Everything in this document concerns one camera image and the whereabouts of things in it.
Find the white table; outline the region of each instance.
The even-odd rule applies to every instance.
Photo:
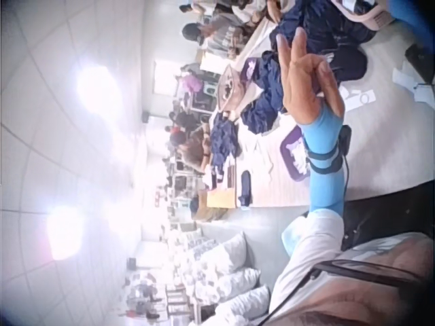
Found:
[[[249,40],[241,57],[233,63],[241,70],[249,56],[260,56],[270,48],[266,36],[273,25],[262,23],[258,33]],[[347,200],[370,198],[414,187],[434,179],[435,111],[416,103],[413,95],[392,82],[393,68],[400,69],[404,52],[413,43],[413,36],[398,23],[382,29],[375,38],[362,45],[368,57],[368,70],[361,80],[342,83],[348,91],[373,90],[376,101],[350,111],[345,124],[352,128],[348,161],[350,166]],[[239,112],[258,95],[251,88],[245,95]],[[309,204],[307,180],[293,181],[284,165],[279,145],[295,123],[290,116],[279,127],[260,137],[273,168],[270,181],[251,178],[252,206],[302,206]],[[239,131],[241,144],[253,134]],[[246,155],[237,158],[237,197],[241,194],[241,173],[252,167]]]

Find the pink shirt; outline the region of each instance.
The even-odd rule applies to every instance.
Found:
[[[193,75],[184,76],[181,82],[187,92],[197,93],[203,89],[203,81]]]

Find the blue arm sleeve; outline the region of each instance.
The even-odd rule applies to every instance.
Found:
[[[309,149],[318,154],[333,150],[340,134],[343,119],[337,117],[326,102],[322,101],[317,119],[309,125],[300,125]],[[338,155],[338,149],[332,158],[326,161],[312,160],[318,168],[331,166]],[[330,209],[343,216],[345,176],[343,167],[335,173],[321,175],[311,169],[310,172],[310,212],[316,209]]]

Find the peace sign gesture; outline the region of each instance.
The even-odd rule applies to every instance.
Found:
[[[283,85],[283,105],[297,124],[311,124],[320,114],[320,100],[313,91],[318,82],[332,112],[343,118],[344,102],[328,62],[323,56],[307,54],[307,34],[298,27],[292,47],[283,35],[277,36],[278,58]]]

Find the black wrist strap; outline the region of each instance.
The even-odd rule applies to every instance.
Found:
[[[340,134],[338,135],[338,141],[336,142],[332,151],[326,154],[318,154],[310,151],[307,142],[305,141],[305,138],[303,138],[305,148],[307,149],[307,162],[310,164],[310,168],[316,173],[319,173],[320,175],[328,175],[330,173],[338,172],[343,166],[343,158],[349,152],[351,135],[352,135],[352,129],[348,125],[344,125],[343,127],[341,127]],[[327,168],[318,168],[310,160],[310,159],[320,160],[320,161],[329,160],[336,153],[337,149],[338,149],[338,153],[335,159],[333,159],[331,165]]]

